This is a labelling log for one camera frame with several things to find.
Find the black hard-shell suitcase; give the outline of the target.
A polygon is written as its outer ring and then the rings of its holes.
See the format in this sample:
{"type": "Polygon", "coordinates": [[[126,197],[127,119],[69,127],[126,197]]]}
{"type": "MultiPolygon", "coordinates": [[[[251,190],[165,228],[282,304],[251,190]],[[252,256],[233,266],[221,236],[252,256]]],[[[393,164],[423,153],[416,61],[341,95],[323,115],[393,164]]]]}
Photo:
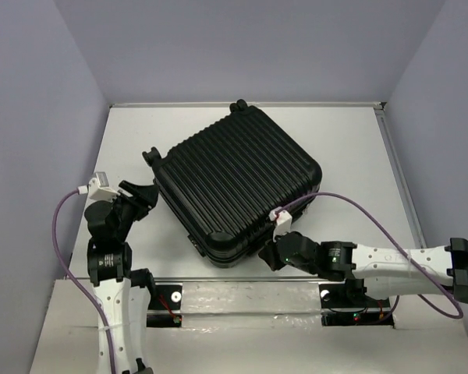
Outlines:
{"type": "Polygon", "coordinates": [[[272,239],[269,213],[321,186],[319,163],[264,111],[245,100],[173,146],[142,153],[162,199],[197,251],[229,268],[272,239]]]}

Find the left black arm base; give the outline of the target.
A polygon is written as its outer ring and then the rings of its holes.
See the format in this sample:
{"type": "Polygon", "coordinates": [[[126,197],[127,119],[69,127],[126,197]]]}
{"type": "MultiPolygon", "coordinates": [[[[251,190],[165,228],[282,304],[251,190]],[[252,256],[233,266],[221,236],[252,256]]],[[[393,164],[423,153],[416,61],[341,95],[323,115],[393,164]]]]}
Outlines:
{"type": "Polygon", "coordinates": [[[183,324],[182,300],[182,284],[158,283],[147,309],[147,328],[180,328],[183,324]]]}

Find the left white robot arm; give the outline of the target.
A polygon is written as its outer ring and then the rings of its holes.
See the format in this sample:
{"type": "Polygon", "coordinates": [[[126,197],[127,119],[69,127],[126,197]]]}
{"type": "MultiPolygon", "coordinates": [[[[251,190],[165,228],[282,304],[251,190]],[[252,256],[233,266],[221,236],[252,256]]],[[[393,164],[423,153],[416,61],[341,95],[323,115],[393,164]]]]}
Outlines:
{"type": "Polygon", "coordinates": [[[98,314],[99,373],[151,373],[144,354],[147,310],[157,298],[152,273],[132,268],[127,236],[158,202],[156,185],[123,181],[118,192],[92,181],[84,217],[87,272],[98,314]]]}

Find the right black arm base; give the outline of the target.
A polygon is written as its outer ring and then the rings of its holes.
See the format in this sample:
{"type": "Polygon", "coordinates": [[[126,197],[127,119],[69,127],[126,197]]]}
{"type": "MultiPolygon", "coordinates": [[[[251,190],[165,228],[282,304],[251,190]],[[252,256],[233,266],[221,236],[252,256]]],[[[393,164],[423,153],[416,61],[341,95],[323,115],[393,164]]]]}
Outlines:
{"type": "Polygon", "coordinates": [[[319,285],[321,298],[321,324],[332,326],[394,326],[393,316],[388,314],[391,303],[386,299],[374,299],[361,290],[340,283],[319,285]]]}

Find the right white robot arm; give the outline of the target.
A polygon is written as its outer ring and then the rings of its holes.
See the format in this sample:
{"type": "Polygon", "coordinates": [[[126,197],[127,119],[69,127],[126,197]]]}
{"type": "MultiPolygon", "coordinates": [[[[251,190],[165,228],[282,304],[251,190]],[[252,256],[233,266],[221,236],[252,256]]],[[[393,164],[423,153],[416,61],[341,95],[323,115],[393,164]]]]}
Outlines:
{"type": "Polygon", "coordinates": [[[290,266],[320,279],[344,284],[351,305],[369,298],[441,295],[468,304],[468,240],[428,249],[389,249],[352,242],[315,242],[297,231],[267,245],[259,257],[273,271],[290,266]]]}

